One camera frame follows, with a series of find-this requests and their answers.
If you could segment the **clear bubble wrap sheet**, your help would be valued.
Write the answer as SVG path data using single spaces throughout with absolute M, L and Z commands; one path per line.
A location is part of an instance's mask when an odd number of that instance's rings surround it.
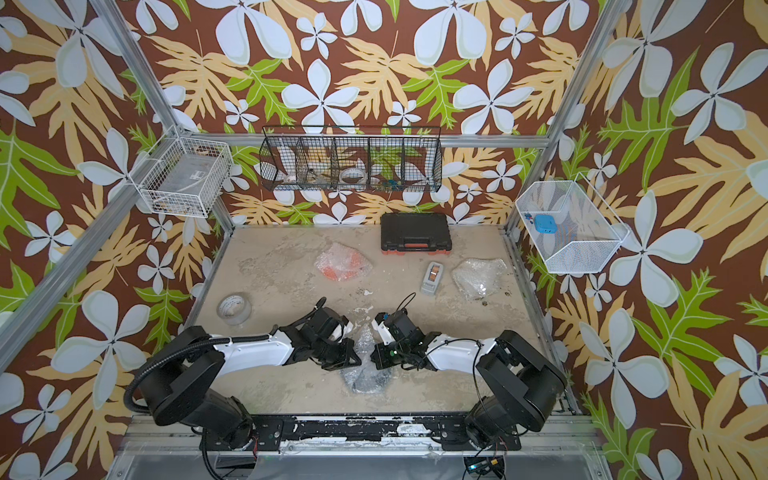
M 367 276 L 371 262 L 357 249 L 334 242 L 315 260 L 314 266 L 327 279 L 337 282 Z

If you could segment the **orange plastic plate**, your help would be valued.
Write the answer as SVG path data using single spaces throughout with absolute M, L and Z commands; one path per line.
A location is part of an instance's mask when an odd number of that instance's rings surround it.
M 318 270 L 329 280 L 347 281 L 363 275 L 367 260 L 358 253 L 328 253 L 317 259 Z

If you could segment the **black dinner plate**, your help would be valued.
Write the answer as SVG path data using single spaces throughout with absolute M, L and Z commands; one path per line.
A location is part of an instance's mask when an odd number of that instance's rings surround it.
M 356 370 L 345 376 L 345 382 L 353 393 L 378 394 L 391 381 L 391 374 L 384 370 Z

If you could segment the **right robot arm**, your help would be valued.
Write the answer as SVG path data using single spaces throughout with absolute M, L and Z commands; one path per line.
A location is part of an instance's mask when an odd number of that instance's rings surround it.
M 469 443 L 479 449 L 542 431 L 566 390 L 560 369 L 515 331 L 485 340 L 425 334 L 404 308 L 377 314 L 372 325 L 381 338 L 371 354 L 377 369 L 455 371 L 485 382 L 491 394 L 479 397 L 463 420 Z

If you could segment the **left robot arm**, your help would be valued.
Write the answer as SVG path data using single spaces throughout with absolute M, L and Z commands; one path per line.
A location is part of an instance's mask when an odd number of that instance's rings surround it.
M 349 331 L 350 321 L 323 301 L 265 334 L 217 336 L 193 326 L 137 370 L 123 403 L 133 413 L 151 416 L 158 426 L 180 423 L 240 449 L 254 437 L 253 417 L 240 400 L 214 391 L 215 380 L 241 370 L 304 361 L 325 371 L 358 367 L 362 360 Z

